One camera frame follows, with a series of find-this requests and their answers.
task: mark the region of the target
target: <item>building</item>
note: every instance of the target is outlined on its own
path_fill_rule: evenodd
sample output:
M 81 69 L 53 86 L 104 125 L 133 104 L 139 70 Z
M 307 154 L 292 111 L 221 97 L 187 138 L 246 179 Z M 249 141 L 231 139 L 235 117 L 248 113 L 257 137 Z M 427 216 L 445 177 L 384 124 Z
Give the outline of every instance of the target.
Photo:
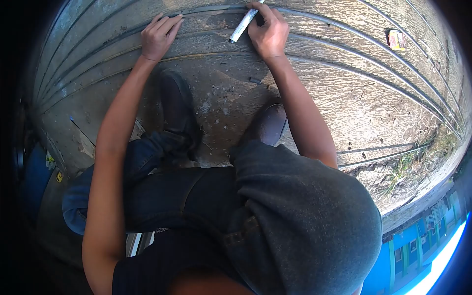
M 431 263 L 466 219 L 452 189 L 422 218 L 386 240 L 364 281 L 361 295 L 403 295 L 431 272 Z

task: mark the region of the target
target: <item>fingers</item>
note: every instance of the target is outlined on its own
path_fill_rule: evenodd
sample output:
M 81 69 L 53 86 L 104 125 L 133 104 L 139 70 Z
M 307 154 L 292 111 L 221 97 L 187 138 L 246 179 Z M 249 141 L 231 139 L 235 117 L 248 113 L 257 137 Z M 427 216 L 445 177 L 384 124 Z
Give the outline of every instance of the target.
M 270 8 L 266 4 L 262 4 L 259 2 L 251 2 L 251 3 L 246 4 L 246 7 L 249 9 L 251 8 L 257 9 L 259 13 L 262 15 L 262 17 L 264 17 L 265 20 L 276 18 L 272 10 L 270 10 Z
M 252 34 L 256 33 L 258 29 L 259 26 L 257 25 L 257 21 L 255 18 L 253 18 L 253 20 L 247 26 L 247 33 L 249 36 L 251 36 Z
M 169 19 L 169 17 L 161 18 L 157 23 L 154 24 L 154 26 L 151 28 L 151 30 L 157 31 L 168 19 Z
M 184 16 L 179 14 L 178 16 L 175 16 L 175 17 L 172 17 L 172 18 L 168 18 L 166 20 L 166 22 L 164 22 L 162 24 L 162 26 L 160 26 L 159 30 L 162 31 L 164 34 L 167 34 L 168 31 L 174 26 L 176 25 Z
M 168 42 L 172 43 L 177 36 L 177 32 L 180 29 L 180 26 L 184 22 L 185 19 L 179 20 L 175 25 L 172 26 L 172 28 L 169 30 L 169 33 L 167 33 L 167 38 Z
M 148 24 L 148 26 L 152 26 L 153 24 L 155 24 L 164 14 L 161 12 L 159 13 L 158 15 L 156 15 L 152 21 Z
M 272 8 L 271 10 L 278 20 L 285 22 L 283 15 L 276 8 Z

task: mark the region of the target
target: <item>person's left hand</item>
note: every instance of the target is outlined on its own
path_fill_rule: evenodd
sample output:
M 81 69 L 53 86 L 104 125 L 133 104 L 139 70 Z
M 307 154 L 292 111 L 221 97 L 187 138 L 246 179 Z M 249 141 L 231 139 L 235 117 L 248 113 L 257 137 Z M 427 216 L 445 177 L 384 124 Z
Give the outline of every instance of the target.
M 141 32 L 142 56 L 150 61 L 158 63 L 174 41 L 180 25 L 184 22 L 183 15 L 176 17 L 163 17 L 159 13 L 151 23 Z

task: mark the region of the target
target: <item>white marker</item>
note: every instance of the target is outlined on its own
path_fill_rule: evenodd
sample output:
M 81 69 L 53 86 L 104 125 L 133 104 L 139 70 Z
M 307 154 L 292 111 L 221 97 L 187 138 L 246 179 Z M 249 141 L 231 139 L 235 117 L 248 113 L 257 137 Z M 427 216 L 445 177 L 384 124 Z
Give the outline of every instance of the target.
M 230 36 L 229 42 L 234 43 L 237 42 L 239 37 L 243 34 L 244 30 L 247 28 L 249 23 L 253 20 L 254 16 L 258 13 L 259 11 L 257 9 L 250 9 L 246 15 L 244 16 L 243 20 L 239 23 L 237 26 L 236 30 L 234 33 Z

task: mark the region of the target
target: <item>wooden surface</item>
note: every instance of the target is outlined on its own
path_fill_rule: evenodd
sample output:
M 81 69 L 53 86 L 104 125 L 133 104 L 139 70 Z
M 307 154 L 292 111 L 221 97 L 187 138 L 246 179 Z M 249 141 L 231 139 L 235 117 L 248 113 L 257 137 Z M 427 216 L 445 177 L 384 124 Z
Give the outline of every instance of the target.
M 228 148 L 237 142 L 254 112 L 270 96 L 278 95 L 272 75 L 254 53 L 247 34 L 235 44 L 228 43 L 228 37 L 246 12 L 244 3 L 71 0 L 45 42 L 32 97 L 38 124 L 58 151 L 66 175 L 74 177 L 93 163 L 101 121 L 141 53 L 139 33 L 159 12 L 183 13 L 186 20 L 146 84 L 134 138 L 143 131 L 140 125 L 147 131 L 160 130 L 162 112 L 157 76 L 160 70 L 172 68 L 190 84 L 195 113 L 204 128 L 205 144 L 198 154 L 199 165 L 229 165 Z M 439 62 L 438 67 L 461 103 L 464 116 L 468 116 L 459 90 L 459 81 L 463 79 L 460 54 L 434 10 L 424 0 L 413 1 L 442 43 L 448 46 L 450 62 L 436 37 L 405 1 L 372 0 L 371 3 L 396 20 Z M 392 28 L 384 18 L 354 0 L 277 0 L 267 4 L 333 18 L 382 44 L 386 43 L 385 29 Z M 297 36 L 340 44 L 387 65 L 439 103 L 412 71 L 370 42 L 308 17 L 292 14 L 284 17 L 294 34 L 287 41 L 288 55 L 345 65 L 389 81 L 414 96 L 407 85 L 379 67 L 345 51 Z M 407 40 L 407 49 L 397 53 L 418 69 L 457 111 L 444 83 L 411 42 Z M 407 150 L 413 144 L 428 141 L 438 127 L 431 114 L 378 83 L 313 61 L 292 61 L 292 65 L 331 129 L 339 164 Z M 459 77 L 452 67 L 460 73 Z M 263 84 L 250 83 L 249 77 L 258 78 Z M 290 132 L 280 142 L 297 152 Z

